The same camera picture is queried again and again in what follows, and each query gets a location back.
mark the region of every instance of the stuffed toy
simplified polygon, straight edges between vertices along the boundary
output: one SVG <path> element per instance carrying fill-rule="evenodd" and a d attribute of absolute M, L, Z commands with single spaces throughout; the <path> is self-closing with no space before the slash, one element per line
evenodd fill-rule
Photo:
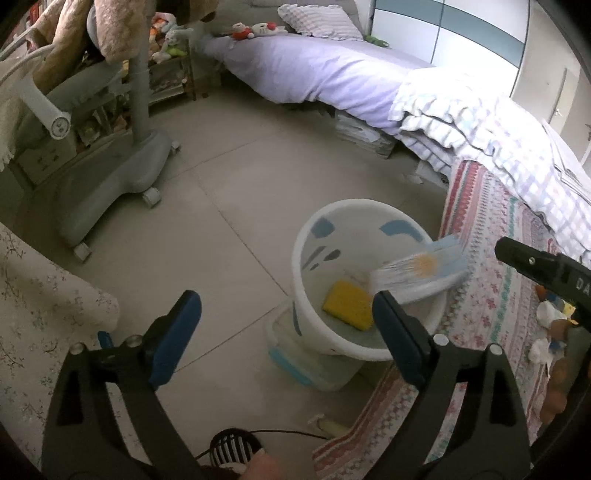
<path fill-rule="evenodd" d="M 255 37 L 272 37 L 275 35 L 287 35 L 285 27 L 278 27 L 273 22 L 257 23 L 247 27 L 244 23 L 237 23 L 232 26 L 232 38 L 234 40 L 246 40 Z"/>
<path fill-rule="evenodd" d="M 180 48 L 180 44 L 188 40 L 192 33 L 192 28 L 178 25 L 174 15 L 157 12 L 150 30 L 151 59 L 162 63 L 173 57 L 184 57 L 187 53 Z"/>
<path fill-rule="evenodd" d="M 363 38 L 366 42 L 368 43 L 372 43 L 378 47 L 382 47 L 382 48 L 389 48 L 390 44 L 385 41 L 385 40 L 380 40 L 379 38 L 373 37 L 371 35 L 366 35 Z"/>

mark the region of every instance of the blanket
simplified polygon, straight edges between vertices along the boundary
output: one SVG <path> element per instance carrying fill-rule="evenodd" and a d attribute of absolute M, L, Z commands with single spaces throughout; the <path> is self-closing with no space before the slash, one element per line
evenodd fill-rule
<path fill-rule="evenodd" d="M 47 410 L 68 349 L 77 342 L 96 348 L 96 332 L 116 327 L 119 304 L 0 223 L 0 318 L 0 423 L 39 467 Z"/>
<path fill-rule="evenodd" d="M 563 175 L 555 142 L 510 98 L 478 88 L 464 73 L 419 69 L 398 89 L 388 119 L 401 122 L 397 138 L 407 146 L 429 150 L 424 159 L 436 170 L 459 160 L 484 165 L 543 218 L 563 253 L 591 267 L 591 193 Z"/>
<path fill-rule="evenodd" d="M 13 88 L 38 65 L 38 60 L 34 59 L 20 67 L 0 85 L 0 173 L 17 152 L 17 129 L 27 110 L 22 100 L 13 94 Z M 18 59 L 0 61 L 0 78 L 17 63 Z"/>
<path fill-rule="evenodd" d="M 532 364 L 527 354 L 533 341 L 546 333 L 535 315 L 539 301 L 534 283 L 500 263 L 494 247 L 502 236 L 551 252 L 556 251 L 556 242 L 542 221 L 476 162 L 454 166 L 440 236 L 451 233 L 459 236 L 465 248 L 470 276 L 450 290 L 437 332 L 466 348 L 482 350 L 491 342 L 503 346 L 532 442 L 541 425 L 538 415 L 547 377 L 543 367 Z M 465 385 L 459 384 L 427 460 L 445 452 L 464 393 Z M 350 432 L 314 452 L 318 476 L 361 480 L 396 435 L 417 396 L 416 388 L 405 383 L 392 366 Z"/>
<path fill-rule="evenodd" d="M 95 0 L 99 49 L 108 63 L 139 53 L 145 21 L 145 0 Z M 54 0 L 33 25 L 29 37 L 37 46 L 53 44 L 53 51 L 33 75 L 43 92 L 51 92 L 72 75 L 89 47 L 86 19 L 93 0 Z"/>

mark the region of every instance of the wardrobe door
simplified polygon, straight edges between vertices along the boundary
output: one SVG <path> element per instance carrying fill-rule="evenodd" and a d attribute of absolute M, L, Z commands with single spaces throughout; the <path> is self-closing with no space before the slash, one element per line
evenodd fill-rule
<path fill-rule="evenodd" d="M 431 62 L 442 9 L 436 0 L 376 0 L 372 35 Z"/>
<path fill-rule="evenodd" d="M 433 64 L 478 76 L 510 95 L 525 48 L 528 0 L 446 0 Z"/>

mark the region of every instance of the white bucket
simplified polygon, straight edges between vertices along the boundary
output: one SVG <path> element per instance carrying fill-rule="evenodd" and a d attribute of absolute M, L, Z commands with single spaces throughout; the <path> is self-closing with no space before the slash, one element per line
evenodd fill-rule
<path fill-rule="evenodd" d="M 379 330 L 362 332 L 322 310 L 337 280 L 366 288 L 368 274 L 383 263 L 407 257 L 432 240 L 421 226 L 400 210 L 374 200 L 350 199 L 316 212 L 295 240 L 291 269 L 295 300 L 295 329 L 314 350 L 366 361 L 392 355 Z M 404 306 L 433 333 L 443 317 L 447 294 Z"/>

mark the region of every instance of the checkered blanket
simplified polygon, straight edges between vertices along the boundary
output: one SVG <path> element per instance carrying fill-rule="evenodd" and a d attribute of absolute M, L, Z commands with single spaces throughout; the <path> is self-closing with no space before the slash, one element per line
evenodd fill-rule
<path fill-rule="evenodd" d="M 542 218 L 566 255 L 591 267 L 589 178 L 565 174 L 556 139 L 532 115 L 475 85 L 446 68 L 411 71 L 388 115 L 401 122 L 397 138 L 448 176 L 459 160 L 481 163 Z"/>

